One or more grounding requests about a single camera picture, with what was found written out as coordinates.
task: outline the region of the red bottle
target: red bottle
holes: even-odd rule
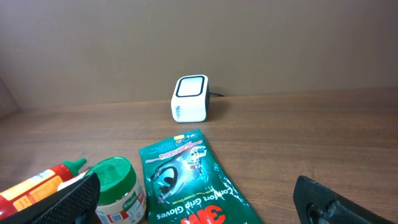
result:
[[[0,220],[55,193],[58,185],[79,174],[86,159],[65,161],[0,193]]]

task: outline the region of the green bottle cap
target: green bottle cap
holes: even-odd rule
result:
[[[79,175],[79,169],[87,162],[86,158],[76,160],[75,162],[64,161],[62,164],[67,166],[74,177]]]
[[[95,164],[86,174],[97,173],[101,190],[98,205],[109,205],[120,200],[136,184],[136,172],[124,157],[111,157]]]

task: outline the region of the jar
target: jar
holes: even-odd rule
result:
[[[111,157],[93,166],[101,190],[96,214],[103,224],[135,224],[145,215],[146,196],[130,161]]]

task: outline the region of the wooden table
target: wooden table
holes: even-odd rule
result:
[[[169,101],[28,111],[0,120],[0,190],[64,160],[131,160],[200,128],[266,223],[298,223],[299,175],[398,223],[398,90],[213,98],[204,123],[178,124]]]

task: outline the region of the glove package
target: glove package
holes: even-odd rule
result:
[[[262,223],[218,165],[200,130],[139,151],[149,223]]]

